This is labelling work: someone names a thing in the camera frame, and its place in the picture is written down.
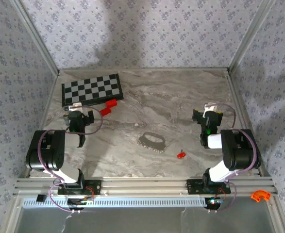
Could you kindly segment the silver keyring with keys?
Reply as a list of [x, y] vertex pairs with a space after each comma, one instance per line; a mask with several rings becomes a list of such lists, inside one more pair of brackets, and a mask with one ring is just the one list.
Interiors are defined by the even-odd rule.
[[[147, 136], [154, 137], [156, 140], [152, 141], [147, 138]], [[142, 145], [146, 149], [151, 149], [158, 153], [163, 153], [166, 149], [166, 140], [163, 136], [153, 133], [153, 132], [144, 132], [138, 139], [138, 144]]]

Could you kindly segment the black and grey chessboard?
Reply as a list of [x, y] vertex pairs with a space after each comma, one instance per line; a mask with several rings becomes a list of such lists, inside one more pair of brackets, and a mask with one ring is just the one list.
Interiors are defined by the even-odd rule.
[[87, 78], [61, 85], [62, 107], [68, 108], [74, 103], [82, 105], [103, 104], [109, 100], [123, 100], [123, 91], [118, 74]]

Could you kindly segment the orange pipe clamp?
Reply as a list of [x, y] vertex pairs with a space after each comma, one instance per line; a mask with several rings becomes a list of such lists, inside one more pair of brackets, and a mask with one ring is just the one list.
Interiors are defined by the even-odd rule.
[[269, 201], [271, 198], [271, 194], [265, 190], [257, 190], [252, 193], [251, 199], [260, 202], [261, 200]]

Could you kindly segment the aluminium table side rail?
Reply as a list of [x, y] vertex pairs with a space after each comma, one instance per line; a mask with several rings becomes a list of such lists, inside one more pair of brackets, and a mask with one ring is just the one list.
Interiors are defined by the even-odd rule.
[[30, 147], [34, 132], [36, 130], [42, 130], [46, 124], [46, 118], [50, 107], [50, 100], [53, 95], [55, 83], [58, 78], [58, 74], [54, 76], [44, 76], [44, 82], [42, 84], [31, 85], [31, 99], [27, 99], [24, 110], [29, 111], [30, 115], [27, 119], [24, 119], [25, 123], [25, 138], [24, 142], [20, 144], [20, 157], [21, 162], [25, 163], [26, 155]]
[[[250, 129], [252, 131], [252, 134], [254, 135], [254, 129], [251, 125], [249, 115], [245, 109], [245, 103], [243, 101], [243, 98], [241, 94], [239, 93], [239, 88], [235, 81], [232, 79], [230, 76], [229, 72], [227, 71], [225, 73], [225, 77], [228, 83], [228, 88], [230, 90], [232, 100], [234, 103], [235, 111], [236, 111], [236, 116], [237, 116], [237, 127], [239, 129]], [[248, 172], [250, 176], [268, 176], [270, 177], [270, 174], [265, 168], [264, 162], [262, 161], [260, 167], [257, 169], [257, 171], [253, 172]]]

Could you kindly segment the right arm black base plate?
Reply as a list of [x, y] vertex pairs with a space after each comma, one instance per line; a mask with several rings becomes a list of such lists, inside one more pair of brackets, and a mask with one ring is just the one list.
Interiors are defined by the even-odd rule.
[[218, 193], [220, 189], [222, 189], [225, 194], [231, 193], [230, 187], [227, 187], [225, 183], [215, 183], [215, 182], [204, 183], [202, 179], [188, 179], [186, 180], [185, 185], [189, 195], [202, 195], [202, 194], [215, 195]]

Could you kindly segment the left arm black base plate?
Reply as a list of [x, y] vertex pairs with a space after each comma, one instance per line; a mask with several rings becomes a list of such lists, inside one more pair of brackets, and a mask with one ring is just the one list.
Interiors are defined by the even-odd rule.
[[58, 195], [99, 195], [101, 192], [101, 180], [85, 180], [82, 183], [61, 184], [58, 188]]

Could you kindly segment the aluminium table back rail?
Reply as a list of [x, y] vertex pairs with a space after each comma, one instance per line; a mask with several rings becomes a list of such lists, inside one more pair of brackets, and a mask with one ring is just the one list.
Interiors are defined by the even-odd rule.
[[178, 68], [97, 68], [97, 69], [90, 69], [90, 68], [68, 68], [68, 69], [61, 69], [61, 71], [82, 71], [82, 72], [105, 72], [105, 71], [220, 71], [220, 72], [227, 72], [228, 69], [225, 67], [178, 67]]

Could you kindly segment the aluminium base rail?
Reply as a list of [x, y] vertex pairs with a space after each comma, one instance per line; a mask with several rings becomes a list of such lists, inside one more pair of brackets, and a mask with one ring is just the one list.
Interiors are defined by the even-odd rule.
[[[103, 178], [99, 197], [185, 197], [187, 177], [180, 178]], [[271, 195], [278, 193], [271, 177], [237, 176], [230, 180], [239, 197], [251, 196], [257, 190]], [[52, 178], [21, 178], [13, 190], [14, 195], [48, 194]]]

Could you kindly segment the aluminium frame post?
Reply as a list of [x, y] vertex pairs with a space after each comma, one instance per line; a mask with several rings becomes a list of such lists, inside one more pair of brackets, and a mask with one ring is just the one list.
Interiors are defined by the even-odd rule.
[[252, 41], [254, 40], [255, 36], [259, 32], [262, 24], [264, 23], [265, 19], [267, 18], [270, 10], [272, 9], [273, 5], [275, 4], [276, 0], [262, 0], [258, 10], [253, 16], [253, 19], [246, 30], [246, 33], [241, 40], [236, 53], [234, 54], [229, 66], [228, 66], [228, 73], [230, 75], [234, 74], [241, 63], [244, 55], [246, 54], [248, 48], [250, 47]]
[[10, 0], [11, 4], [15, 8], [16, 12], [18, 13], [21, 21], [23, 22], [27, 32], [31, 36], [34, 44], [37, 46], [39, 52], [41, 53], [44, 61], [47, 63], [49, 69], [54, 75], [58, 75], [59, 70], [57, 65], [55, 64], [53, 57], [51, 56], [50, 52], [48, 51], [42, 36], [39, 34], [38, 29], [36, 28], [35, 24], [33, 23], [29, 13], [27, 12], [26, 7], [24, 6], [22, 0]]

